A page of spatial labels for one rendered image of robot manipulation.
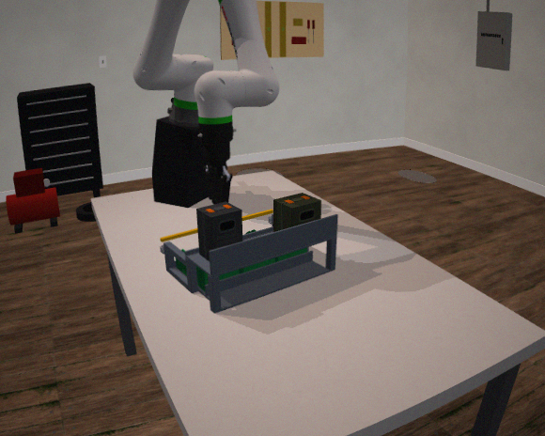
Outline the yellow long thin bar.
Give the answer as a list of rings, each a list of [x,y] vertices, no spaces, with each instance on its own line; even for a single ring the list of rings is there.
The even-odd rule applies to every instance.
[[[265,210],[265,211],[261,211],[261,212],[258,212],[258,213],[242,216],[242,220],[245,221],[245,220],[249,220],[249,219],[252,219],[252,218],[256,218],[256,217],[271,214],[271,213],[273,213],[273,210]],[[162,237],[162,238],[160,238],[160,240],[161,240],[161,242],[170,241],[170,240],[174,240],[174,239],[177,239],[177,238],[180,238],[180,237],[192,235],[192,234],[195,234],[195,233],[198,233],[197,228],[192,229],[192,230],[188,230],[188,231],[184,231],[184,232],[180,232],[180,233],[177,233],[177,234],[174,234],[174,235]]]

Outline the black plastic case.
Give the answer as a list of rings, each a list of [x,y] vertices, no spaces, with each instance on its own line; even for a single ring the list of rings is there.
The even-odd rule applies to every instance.
[[[196,209],[199,255],[242,241],[242,211],[228,202]]]

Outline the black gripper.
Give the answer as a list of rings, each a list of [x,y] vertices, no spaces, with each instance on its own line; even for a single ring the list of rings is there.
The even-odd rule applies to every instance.
[[[211,200],[212,205],[215,203],[215,197],[215,204],[228,202],[229,200],[230,183],[233,178],[233,175],[228,174],[226,171],[226,161],[229,160],[229,158],[230,142],[223,144],[203,144],[203,159],[207,162],[207,165],[203,166],[203,170],[205,173],[209,200]]]

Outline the dark olive green storage case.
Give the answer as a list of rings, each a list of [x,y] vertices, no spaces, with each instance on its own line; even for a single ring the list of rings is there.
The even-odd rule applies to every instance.
[[[304,193],[273,200],[273,232],[321,219],[321,200]]]

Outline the green open bin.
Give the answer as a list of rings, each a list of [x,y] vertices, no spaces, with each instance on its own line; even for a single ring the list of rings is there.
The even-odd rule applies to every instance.
[[[255,232],[256,230],[252,230],[251,232]],[[304,248],[302,250],[299,250],[299,251],[295,251],[295,252],[292,252],[292,253],[289,253],[289,254],[286,254],[286,255],[283,255],[281,257],[276,257],[275,258],[275,262],[277,261],[280,261],[280,260],[283,260],[283,259],[287,259],[287,258],[290,258],[290,257],[295,257],[295,256],[298,256],[300,254],[303,254],[303,253],[306,253],[307,252],[307,248]]]
[[[177,268],[187,276],[186,266],[182,264],[178,259],[176,259],[176,265],[177,265]],[[196,266],[196,273],[197,273],[198,286],[205,291],[205,285],[208,284],[208,275],[197,266]],[[240,274],[239,270],[220,275],[220,280],[228,278],[229,276],[232,276],[235,274]]]
[[[245,234],[248,234],[248,233],[251,233],[251,231],[248,231],[248,232],[245,233]],[[260,262],[260,263],[258,263],[258,264],[255,264],[255,265],[252,265],[252,266],[249,266],[249,267],[240,269],[240,270],[239,270],[239,273],[246,273],[246,272],[252,271],[252,270],[254,270],[254,269],[257,269],[257,268],[260,268],[260,267],[263,267],[263,266],[272,264],[272,263],[274,263],[274,262],[275,262],[275,258],[270,259],[270,260],[266,260],[266,261]]]

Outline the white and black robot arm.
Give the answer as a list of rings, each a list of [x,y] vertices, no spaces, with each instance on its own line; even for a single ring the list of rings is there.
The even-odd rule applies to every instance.
[[[175,91],[172,107],[167,109],[170,122],[199,127],[201,143],[227,143],[236,131],[232,127],[234,108],[267,106],[279,93],[261,33],[257,0],[218,0],[238,71],[213,70],[212,60],[203,55],[173,54],[189,1],[156,0],[133,79],[145,90]]]

